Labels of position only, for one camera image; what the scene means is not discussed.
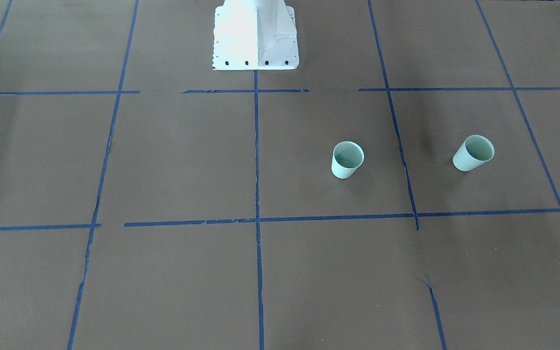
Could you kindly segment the light green cup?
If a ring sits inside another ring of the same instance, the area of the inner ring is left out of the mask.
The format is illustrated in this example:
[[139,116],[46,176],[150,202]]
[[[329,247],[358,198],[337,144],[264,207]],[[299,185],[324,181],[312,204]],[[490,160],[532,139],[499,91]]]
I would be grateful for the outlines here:
[[364,151],[358,144],[342,141],[333,149],[331,172],[339,179],[347,179],[362,166],[364,160]]
[[469,172],[485,162],[491,161],[495,148],[482,135],[470,135],[453,156],[453,165],[462,172]]

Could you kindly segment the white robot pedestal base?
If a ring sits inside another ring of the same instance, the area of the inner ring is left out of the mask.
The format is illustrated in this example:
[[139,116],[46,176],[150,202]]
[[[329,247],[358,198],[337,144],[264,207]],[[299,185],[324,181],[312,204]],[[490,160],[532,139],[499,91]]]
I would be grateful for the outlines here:
[[215,8],[213,70],[295,70],[294,8],[284,0],[225,0]]

